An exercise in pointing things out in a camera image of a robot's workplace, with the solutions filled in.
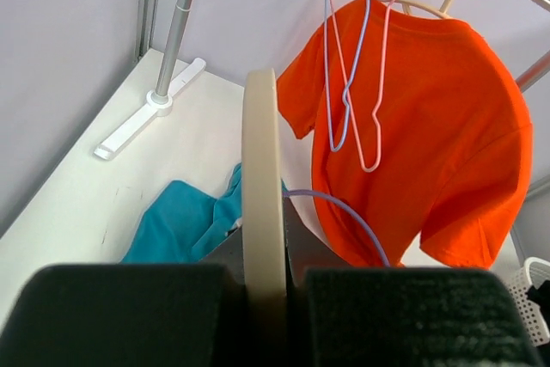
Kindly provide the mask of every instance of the laundry basket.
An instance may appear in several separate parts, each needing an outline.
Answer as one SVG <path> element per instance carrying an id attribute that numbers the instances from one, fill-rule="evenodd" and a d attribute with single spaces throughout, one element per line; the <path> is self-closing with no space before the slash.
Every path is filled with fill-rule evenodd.
<path id="1" fill-rule="evenodd" d="M 531 286 L 538 289 L 546 280 L 550 280 L 550 262 L 531 257 L 506 283 L 534 346 L 550 342 L 550 332 L 539 305 L 527 298 L 527 291 Z"/>

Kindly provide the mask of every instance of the beige vertical bar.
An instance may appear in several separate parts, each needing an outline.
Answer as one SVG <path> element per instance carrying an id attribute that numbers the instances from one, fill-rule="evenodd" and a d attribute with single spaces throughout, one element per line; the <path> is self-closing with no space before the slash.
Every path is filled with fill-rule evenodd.
<path id="1" fill-rule="evenodd" d="M 284 353 L 286 274 L 273 70 L 248 74 L 242 112 L 242 248 L 254 337 Z"/>

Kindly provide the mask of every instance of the teal garment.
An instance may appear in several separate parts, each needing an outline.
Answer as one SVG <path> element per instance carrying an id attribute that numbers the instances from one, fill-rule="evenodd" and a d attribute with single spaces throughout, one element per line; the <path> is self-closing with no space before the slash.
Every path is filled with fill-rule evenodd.
<path id="1" fill-rule="evenodd" d="M 174 180 L 144 213 L 122 263 L 197 262 L 227 238 L 241 215 L 241 164 L 219 199 Z"/>

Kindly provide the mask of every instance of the clothing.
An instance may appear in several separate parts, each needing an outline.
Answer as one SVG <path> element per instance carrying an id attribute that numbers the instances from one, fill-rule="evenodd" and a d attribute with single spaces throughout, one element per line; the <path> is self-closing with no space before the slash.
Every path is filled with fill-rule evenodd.
<path id="1" fill-rule="evenodd" d="M 336 13 L 348 77 L 365 0 Z M 365 162 L 376 155 L 376 103 L 385 6 L 371 0 L 350 94 Z M 382 163 L 359 165 L 353 130 L 330 150 L 323 63 L 323 26 L 278 79 L 278 107 L 297 138 L 315 128 L 312 185 L 346 202 L 374 230 L 392 265 L 420 233 L 420 247 L 448 266 L 488 268 L 519 212 L 532 157 L 529 112 L 514 79 L 466 22 L 392 11 L 382 125 Z M 344 80 L 329 21 L 328 65 L 333 130 L 343 129 Z M 355 266 L 379 266 L 374 246 L 348 215 L 315 200 L 333 250 Z"/>
<path id="2" fill-rule="evenodd" d="M 241 215 L 241 164 L 219 199 L 174 180 L 144 213 L 122 262 L 197 262 L 227 238 Z"/>

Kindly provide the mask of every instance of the white wall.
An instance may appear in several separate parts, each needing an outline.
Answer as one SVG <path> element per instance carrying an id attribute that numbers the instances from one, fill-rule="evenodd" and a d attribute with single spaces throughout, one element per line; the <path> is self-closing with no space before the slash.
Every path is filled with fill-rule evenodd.
<path id="1" fill-rule="evenodd" d="M 138 0 L 0 0 L 0 10 L 1 235 L 131 70 Z"/>
<path id="2" fill-rule="evenodd" d="M 164 49 L 174 3 L 158 0 L 153 36 L 158 50 Z M 450 13 L 483 34 L 514 76 L 550 49 L 550 13 L 529 0 L 455 0 Z M 210 71 L 243 84 L 251 69 L 271 66 L 280 73 L 322 18 L 323 0 L 194 0 L 180 58 L 205 58 Z M 550 76 L 533 86 L 526 100 L 535 124 L 537 180 L 550 174 Z M 539 233 L 543 225 L 534 220 L 521 226 L 521 236 L 537 240 L 550 259 L 550 237 Z"/>

